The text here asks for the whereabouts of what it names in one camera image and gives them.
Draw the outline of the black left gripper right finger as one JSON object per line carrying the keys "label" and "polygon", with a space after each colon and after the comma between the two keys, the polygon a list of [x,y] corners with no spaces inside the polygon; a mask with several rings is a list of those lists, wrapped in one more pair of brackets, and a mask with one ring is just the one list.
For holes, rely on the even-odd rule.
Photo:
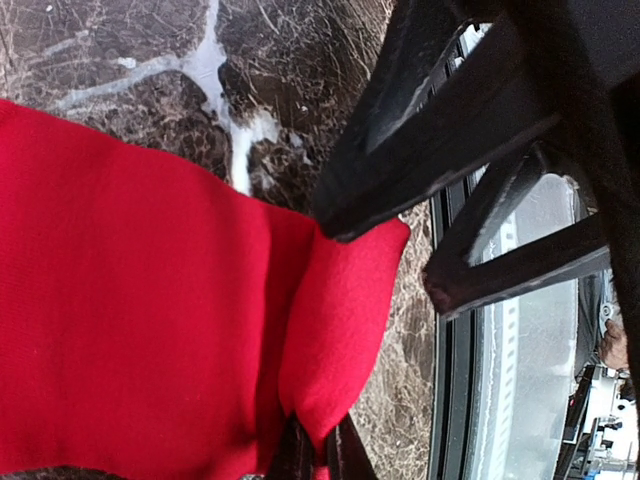
{"label": "black left gripper right finger", "polygon": [[331,480],[378,479],[349,414],[329,434],[326,455]]}

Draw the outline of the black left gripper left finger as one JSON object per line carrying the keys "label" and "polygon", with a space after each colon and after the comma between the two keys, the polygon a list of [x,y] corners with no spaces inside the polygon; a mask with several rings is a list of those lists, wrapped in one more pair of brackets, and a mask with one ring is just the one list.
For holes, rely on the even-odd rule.
{"label": "black left gripper left finger", "polygon": [[311,480],[315,450],[309,435],[295,414],[286,422],[267,480]]}

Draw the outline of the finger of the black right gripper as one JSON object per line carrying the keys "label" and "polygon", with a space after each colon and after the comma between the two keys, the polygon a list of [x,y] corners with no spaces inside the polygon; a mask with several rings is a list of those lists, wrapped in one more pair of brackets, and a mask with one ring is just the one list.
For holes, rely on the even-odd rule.
{"label": "finger of the black right gripper", "polygon": [[400,1],[313,196],[322,231],[353,240],[557,123],[508,1]]}
{"label": "finger of the black right gripper", "polygon": [[423,269],[423,284],[443,318],[605,270],[610,252],[598,214],[516,246],[489,261],[490,240],[547,175],[572,180],[591,199],[576,162],[544,142],[489,164]]}

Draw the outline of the red sock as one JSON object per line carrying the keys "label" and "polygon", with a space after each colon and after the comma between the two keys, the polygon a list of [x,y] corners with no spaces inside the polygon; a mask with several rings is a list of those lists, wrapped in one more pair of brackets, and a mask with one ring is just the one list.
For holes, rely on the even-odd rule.
{"label": "red sock", "polygon": [[341,244],[180,157],[1,104],[1,470],[266,474],[327,438],[386,329],[408,227]]}

